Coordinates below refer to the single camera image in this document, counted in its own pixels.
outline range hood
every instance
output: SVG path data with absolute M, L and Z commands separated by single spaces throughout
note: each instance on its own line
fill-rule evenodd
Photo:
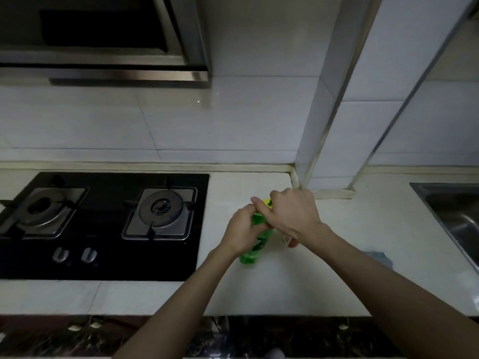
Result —
M 0 0 L 0 83 L 208 88 L 198 2 Z

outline gas stove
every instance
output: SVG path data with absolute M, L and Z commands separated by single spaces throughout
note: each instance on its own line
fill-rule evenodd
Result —
M 39 173 L 0 200 L 0 278 L 184 281 L 209 175 Z

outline stainless steel sink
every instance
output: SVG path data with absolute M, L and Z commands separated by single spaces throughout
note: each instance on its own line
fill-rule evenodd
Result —
M 410 185 L 479 273 L 479 184 Z

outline green bottle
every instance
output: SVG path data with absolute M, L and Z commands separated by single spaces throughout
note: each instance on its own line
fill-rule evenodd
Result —
M 265 199 L 264 203 L 270 208 L 272 207 L 271 199 Z M 253 221 L 253 225 L 266 223 L 265 217 L 263 217 L 260 213 L 255 213 L 253 215 L 252 221 Z M 271 234 L 272 234 L 272 229 L 264 231 L 263 233 L 258 235 L 258 237 L 256 238 L 256 243 L 254 244 L 253 248 L 251 248 L 245 254 L 241 255 L 239 257 L 239 261 L 241 263 L 244 263 L 245 265 L 253 264 L 256 261 L 256 258 L 258 257 L 260 250 L 262 250 L 263 247 L 266 246 L 266 243 Z

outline stove knob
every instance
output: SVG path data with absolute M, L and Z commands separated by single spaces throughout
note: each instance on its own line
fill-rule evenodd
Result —
M 66 259 L 68 258 L 69 253 L 70 252 L 68 249 L 63 249 L 62 247 L 58 247 L 53 253 L 52 259 L 57 263 L 65 262 Z
M 97 252 L 88 247 L 88 248 L 85 248 L 85 250 L 83 251 L 83 254 L 81 255 L 81 260 L 85 263 L 92 263 L 95 258 L 97 256 Z

